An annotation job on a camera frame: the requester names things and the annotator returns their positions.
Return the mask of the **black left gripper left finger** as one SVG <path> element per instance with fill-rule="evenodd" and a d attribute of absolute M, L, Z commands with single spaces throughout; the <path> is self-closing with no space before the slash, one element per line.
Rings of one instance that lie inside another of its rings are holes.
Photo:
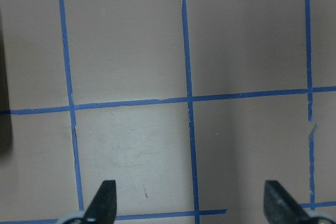
<path fill-rule="evenodd" d="M 83 223 L 113 224 L 117 215 L 117 190 L 115 180 L 104 180 L 89 207 Z"/>

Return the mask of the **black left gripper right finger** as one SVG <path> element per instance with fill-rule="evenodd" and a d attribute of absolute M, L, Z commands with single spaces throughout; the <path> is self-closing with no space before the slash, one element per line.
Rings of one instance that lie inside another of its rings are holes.
<path fill-rule="evenodd" d="M 277 180 L 265 181 L 264 215 L 271 224 L 312 223 L 311 217 Z"/>

